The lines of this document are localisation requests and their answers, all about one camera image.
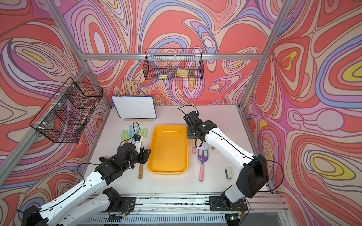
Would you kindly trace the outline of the green fork wooden handle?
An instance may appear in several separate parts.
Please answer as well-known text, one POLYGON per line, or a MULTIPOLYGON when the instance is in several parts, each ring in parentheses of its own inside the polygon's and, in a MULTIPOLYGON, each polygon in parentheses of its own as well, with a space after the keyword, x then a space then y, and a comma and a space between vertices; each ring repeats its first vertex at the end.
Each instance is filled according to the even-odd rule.
POLYGON ((143 138, 146 138, 147 135, 148 135, 148 131, 149 131, 148 128, 139 128, 137 134, 140 135, 140 136, 142 136, 143 138))

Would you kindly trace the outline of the yellow plastic storage tray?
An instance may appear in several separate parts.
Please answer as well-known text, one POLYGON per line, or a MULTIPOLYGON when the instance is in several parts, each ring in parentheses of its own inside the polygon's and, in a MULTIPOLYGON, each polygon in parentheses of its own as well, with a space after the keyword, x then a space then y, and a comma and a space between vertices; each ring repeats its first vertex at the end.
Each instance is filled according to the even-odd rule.
POLYGON ((150 143, 148 171, 159 175, 179 175, 189 165, 187 128, 180 124, 157 125, 150 143))

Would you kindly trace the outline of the light blue fork rake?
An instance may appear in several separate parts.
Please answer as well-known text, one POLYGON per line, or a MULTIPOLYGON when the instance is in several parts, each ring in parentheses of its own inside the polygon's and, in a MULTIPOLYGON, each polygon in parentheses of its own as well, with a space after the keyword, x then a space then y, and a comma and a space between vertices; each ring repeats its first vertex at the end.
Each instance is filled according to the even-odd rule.
POLYGON ((129 126, 128 135, 133 137, 134 135, 138 135, 139 133, 139 126, 129 126))

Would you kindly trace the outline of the purple rake pink handle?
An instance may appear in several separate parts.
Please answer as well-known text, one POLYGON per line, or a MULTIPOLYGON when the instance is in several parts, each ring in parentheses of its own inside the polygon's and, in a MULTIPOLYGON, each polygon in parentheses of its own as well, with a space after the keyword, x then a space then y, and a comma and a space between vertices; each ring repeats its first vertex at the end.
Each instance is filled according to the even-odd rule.
POLYGON ((192 153, 193 154, 197 153, 197 147, 196 147, 196 140, 195 139, 192 140, 192 153))
POLYGON ((204 163, 208 160, 208 150, 198 150, 198 160, 200 161, 199 181, 204 181, 204 163))

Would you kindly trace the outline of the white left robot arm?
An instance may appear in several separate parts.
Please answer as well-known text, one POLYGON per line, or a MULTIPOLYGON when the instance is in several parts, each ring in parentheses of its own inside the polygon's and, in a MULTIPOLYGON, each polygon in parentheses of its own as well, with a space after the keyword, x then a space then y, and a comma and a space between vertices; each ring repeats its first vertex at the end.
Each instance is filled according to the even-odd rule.
POLYGON ((22 211, 23 226, 76 226, 83 220, 100 212, 121 212, 128 215, 133 211, 135 198, 123 198, 109 185, 136 164, 145 164, 150 149, 137 148, 132 143, 118 147, 117 153, 109 158, 100 157, 100 164, 87 177, 58 198, 22 211))

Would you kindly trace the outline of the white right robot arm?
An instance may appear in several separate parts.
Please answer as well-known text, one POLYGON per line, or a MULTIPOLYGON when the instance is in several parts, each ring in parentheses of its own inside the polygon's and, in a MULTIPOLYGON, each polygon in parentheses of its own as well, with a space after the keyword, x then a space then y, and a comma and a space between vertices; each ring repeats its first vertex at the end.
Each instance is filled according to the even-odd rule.
POLYGON ((198 112, 192 111, 183 119, 193 138, 214 146, 239 171, 236 182, 221 195, 224 206, 229 208, 243 198, 253 198, 267 184, 269 176, 264 156, 261 154, 255 156, 244 150, 229 139, 215 123, 210 120, 202 121, 198 112))

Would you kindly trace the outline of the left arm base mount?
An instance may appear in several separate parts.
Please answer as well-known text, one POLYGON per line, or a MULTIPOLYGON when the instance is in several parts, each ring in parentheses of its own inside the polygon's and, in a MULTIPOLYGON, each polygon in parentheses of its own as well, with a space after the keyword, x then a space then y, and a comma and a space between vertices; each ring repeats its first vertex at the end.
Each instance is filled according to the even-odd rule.
POLYGON ((104 211, 131 213, 134 211, 136 198, 121 196, 114 188, 105 189, 100 195, 100 200, 105 202, 104 211))

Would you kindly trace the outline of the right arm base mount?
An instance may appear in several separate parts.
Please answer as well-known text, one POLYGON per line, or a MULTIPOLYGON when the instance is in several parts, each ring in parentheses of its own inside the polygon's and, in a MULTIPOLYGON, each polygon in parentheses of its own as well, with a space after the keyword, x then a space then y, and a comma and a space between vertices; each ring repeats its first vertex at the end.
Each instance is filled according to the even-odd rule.
POLYGON ((210 196, 208 201, 205 201, 204 204, 210 207, 210 211, 238 211, 242 213, 248 211, 248 204, 244 198, 232 203, 226 197, 221 195, 210 196))

